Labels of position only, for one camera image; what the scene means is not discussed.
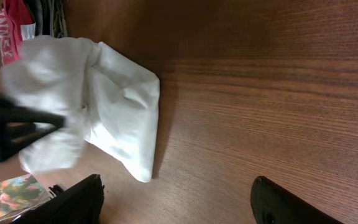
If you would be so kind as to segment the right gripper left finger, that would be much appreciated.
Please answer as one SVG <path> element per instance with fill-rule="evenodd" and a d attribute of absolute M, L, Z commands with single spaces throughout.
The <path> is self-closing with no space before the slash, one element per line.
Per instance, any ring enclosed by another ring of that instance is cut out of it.
<path fill-rule="evenodd" d="M 69 189 L 24 213 L 13 224 L 99 224 L 104 185 L 92 174 Z"/>

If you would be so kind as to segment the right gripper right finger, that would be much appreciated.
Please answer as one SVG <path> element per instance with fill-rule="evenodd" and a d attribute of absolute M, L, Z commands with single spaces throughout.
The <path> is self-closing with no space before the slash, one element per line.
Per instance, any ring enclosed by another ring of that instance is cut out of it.
<path fill-rule="evenodd" d="M 342 224 L 264 176 L 252 184 L 250 206 L 257 224 Z"/>

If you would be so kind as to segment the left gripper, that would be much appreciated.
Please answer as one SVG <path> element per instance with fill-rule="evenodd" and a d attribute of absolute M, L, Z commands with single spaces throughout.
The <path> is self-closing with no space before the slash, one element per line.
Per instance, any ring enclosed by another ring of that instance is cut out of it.
<path fill-rule="evenodd" d="M 0 94 L 0 109 L 12 108 L 13 102 Z M 0 121 L 0 163 L 14 156 L 15 151 L 30 146 L 32 143 L 64 127 L 65 117 L 58 114 L 33 110 L 25 107 L 15 107 L 7 112 L 9 121 L 47 123 L 54 125 L 51 128 L 37 128 L 35 125 L 19 125 L 8 127 L 6 122 Z"/>

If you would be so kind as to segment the white t-shirt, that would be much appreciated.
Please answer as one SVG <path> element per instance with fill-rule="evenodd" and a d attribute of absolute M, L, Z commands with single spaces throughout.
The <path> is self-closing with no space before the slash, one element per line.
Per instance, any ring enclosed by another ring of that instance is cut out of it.
<path fill-rule="evenodd" d="M 19 60 L 0 74 L 18 105 L 65 118 L 62 129 L 19 153 L 25 171 L 71 168 L 89 142 L 138 181 L 151 180 L 160 96 L 153 72 L 104 42 L 43 35 L 24 41 Z"/>

